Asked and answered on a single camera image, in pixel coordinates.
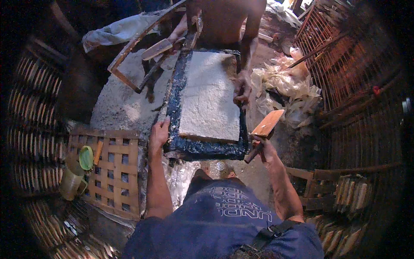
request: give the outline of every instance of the red object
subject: red object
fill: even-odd
[[[372,88],[372,90],[374,91],[374,94],[375,95],[379,95],[380,93],[381,93],[381,89],[379,88],[379,86],[374,86],[373,88]]]

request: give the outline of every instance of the man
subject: man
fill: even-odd
[[[241,71],[235,83],[235,103],[245,110],[252,91],[250,75],[251,59],[259,44],[260,19],[265,12],[266,0],[188,0],[187,14],[202,11],[203,29],[197,40],[197,48],[239,50]],[[247,18],[246,31],[241,37],[241,26]],[[174,29],[168,40],[175,43],[187,30],[187,15]]]
[[[262,258],[323,258],[315,226],[303,222],[298,194],[269,140],[264,141],[260,156],[274,189],[276,213],[239,179],[212,180],[200,169],[191,180],[183,205],[173,212],[161,163],[169,123],[166,118],[152,128],[147,215],[137,223],[124,258],[237,258],[240,254],[240,258],[249,258],[245,253],[251,251],[240,247],[257,245],[259,232],[284,223],[292,223],[292,227],[265,240],[260,247]]]

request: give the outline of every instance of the wooden scraper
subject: wooden scraper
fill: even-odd
[[[280,116],[284,113],[284,110],[271,111],[259,125],[253,130],[252,135],[259,136],[261,138],[269,139],[273,134],[272,130],[276,123],[279,121]],[[263,149],[264,145],[260,143],[247,155],[244,161],[248,164],[255,156]]]

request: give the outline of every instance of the wooden lattice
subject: wooden lattice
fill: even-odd
[[[96,152],[103,142],[99,163],[89,179],[85,200],[104,211],[139,220],[138,144],[136,131],[99,131],[77,127],[71,131],[68,153],[78,154],[88,145]]]

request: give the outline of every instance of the white powder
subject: white powder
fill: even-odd
[[[139,86],[144,78],[144,68],[141,64],[141,54],[129,53],[118,69]],[[178,54],[169,57],[161,67],[165,70],[154,86],[154,102],[145,99],[147,87],[137,94],[129,86],[111,75],[103,87],[98,101],[92,112],[91,127],[103,130],[137,130],[141,137],[147,140],[151,126],[159,111],[152,111],[162,105],[168,80],[177,61]]]
[[[238,141],[240,109],[233,103],[235,76],[234,55],[193,52],[181,97],[179,135]]]

